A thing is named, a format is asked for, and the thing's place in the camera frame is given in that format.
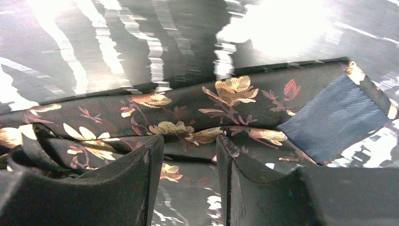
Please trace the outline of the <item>black gold floral tie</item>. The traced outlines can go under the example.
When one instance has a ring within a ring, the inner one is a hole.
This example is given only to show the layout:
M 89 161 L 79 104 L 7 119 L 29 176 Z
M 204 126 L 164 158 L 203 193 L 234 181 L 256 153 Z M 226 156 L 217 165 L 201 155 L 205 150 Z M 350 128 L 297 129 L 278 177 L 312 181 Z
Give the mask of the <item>black gold floral tie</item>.
M 152 136 L 165 140 L 161 178 L 190 181 L 178 161 L 215 165 L 216 139 L 280 172 L 327 166 L 399 119 L 399 105 L 346 59 L 278 66 L 265 73 L 170 91 L 125 91 L 62 100 L 0 117 L 0 175 L 21 165 L 49 178 L 76 177 L 137 150 Z

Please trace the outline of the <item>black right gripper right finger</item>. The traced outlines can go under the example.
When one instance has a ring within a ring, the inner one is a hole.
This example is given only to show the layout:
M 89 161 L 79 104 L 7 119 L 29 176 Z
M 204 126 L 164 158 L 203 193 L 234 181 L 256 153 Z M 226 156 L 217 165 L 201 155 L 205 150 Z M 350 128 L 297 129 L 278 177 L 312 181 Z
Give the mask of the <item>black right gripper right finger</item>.
M 396 226 L 395 168 L 299 167 L 281 174 L 216 139 L 226 226 Z

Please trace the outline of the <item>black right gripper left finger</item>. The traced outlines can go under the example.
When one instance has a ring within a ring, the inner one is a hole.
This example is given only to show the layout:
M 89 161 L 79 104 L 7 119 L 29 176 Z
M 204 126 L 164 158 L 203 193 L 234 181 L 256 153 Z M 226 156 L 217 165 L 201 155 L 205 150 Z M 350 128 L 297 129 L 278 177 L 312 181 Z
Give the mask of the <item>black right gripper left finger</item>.
M 136 150 L 77 178 L 52 179 L 22 165 L 0 174 L 3 226 L 149 226 L 163 162 L 164 138 L 150 136 Z

